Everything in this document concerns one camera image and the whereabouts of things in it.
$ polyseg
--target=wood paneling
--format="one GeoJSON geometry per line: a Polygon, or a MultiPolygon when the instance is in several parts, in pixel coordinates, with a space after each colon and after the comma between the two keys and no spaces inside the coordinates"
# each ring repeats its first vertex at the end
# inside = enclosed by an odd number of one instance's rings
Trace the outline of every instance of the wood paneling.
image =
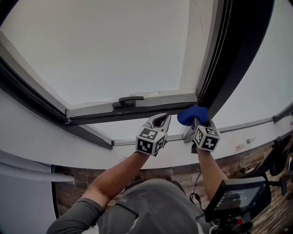
{"type": "MultiPolygon", "coordinates": [[[[271,146],[272,142],[244,153],[218,159],[217,163],[227,177],[233,179],[241,174],[240,170],[242,168],[247,170],[255,167],[261,162],[269,154],[271,146]]],[[[64,214],[81,197],[95,177],[103,171],[104,170],[59,167],[59,173],[73,175],[76,179],[75,182],[55,183],[60,215],[64,214]]],[[[186,195],[189,196],[194,190],[196,177],[199,172],[199,164],[192,164],[172,168],[141,170],[139,175],[144,179],[163,178],[164,176],[169,175],[172,180],[181,184],[186,195]]],[[[280,176],[281,175],[273,177],[268,173],[268,178],[271,181],[278,181],[280,176]]],[[[198,180],[195,192],[201,197],[202,208],[206,208],[209,201],[204,190],[202,177],[198,180]]],[[[122,194],[123,191],[109,203],[108,207],[119,201],[122,194]]],[[[271,204],[253,220],[254,227],[251,230],[252,233],[277,234],[284,232],[286,229],[289,230],[293,225],[293,186],[291,180],[288,180],[288,192],[286,196],[282,197],[282,191],[279,187],[271,187],[271,194],[271,204]]]]}

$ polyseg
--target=small screen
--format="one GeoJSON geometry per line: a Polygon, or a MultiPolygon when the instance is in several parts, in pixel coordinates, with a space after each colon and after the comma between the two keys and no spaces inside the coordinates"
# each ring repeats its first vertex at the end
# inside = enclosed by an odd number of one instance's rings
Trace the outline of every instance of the small screen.
{"type": "Polygon", "coordinates": [[[259,187],[256,187],[245,190],[226,191],[215,207],[215,210],[243,209],[251,203],[259,189],[259,187]]]}

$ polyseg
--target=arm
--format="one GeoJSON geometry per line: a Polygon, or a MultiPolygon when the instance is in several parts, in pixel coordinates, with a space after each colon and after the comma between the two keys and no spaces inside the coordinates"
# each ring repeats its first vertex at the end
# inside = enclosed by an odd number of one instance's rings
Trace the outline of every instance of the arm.
{"type": "Polygon", "coordinates": [[[222,180],[227,180],[228,178],[221,171],[210,152],[202,149],[197,149],[197,153],[198,159],[200,161],[202,178],[206,194],[209,200],[211,200],[218,190],[218,187],[220,186],[222,180]]]}
{"type": "Polygon", "coordinates": [[[81,234],[94,226],[109,201],[137,175],[148,158],[146,154],[134,153],[100,174],[81,199],[51,224],[47,234],[81,234]]]}
{"type": "Polygon", "coordinates": [[[149,155],[134,153],[116,166],[104,171],[91,183],[82,198],[89,198],[105,209],[109,201],[137,175],[148,158],[149,155]]]}

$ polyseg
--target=black cable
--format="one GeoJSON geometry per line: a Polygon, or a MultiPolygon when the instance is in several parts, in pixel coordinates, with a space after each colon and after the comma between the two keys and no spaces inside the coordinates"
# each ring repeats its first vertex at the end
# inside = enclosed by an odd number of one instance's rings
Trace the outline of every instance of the black cable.
{"type": "Polygon", "coordinates": [[[195,195],[196,200],[198,200],[198,202],[199,202],[199,204],[200,204],[200,208],[201,208],[201,198],[200,198],[200,196],[199,196],[198,194],[195,193],[195,188],[196,188],[197,181],[198,181],[198,179],[200,178],[201,174],[202,174],[202,172],[200,171],[200,173],[197,175],[197,178],[196,178],[196,181],[195,181],[195,186],[194,186],[193,192],[189,195],[189,199],[190,199],[190,201],[191,201],[193,204],[195,204],[195,203],[193,202],[193,196],[195,195]]]}

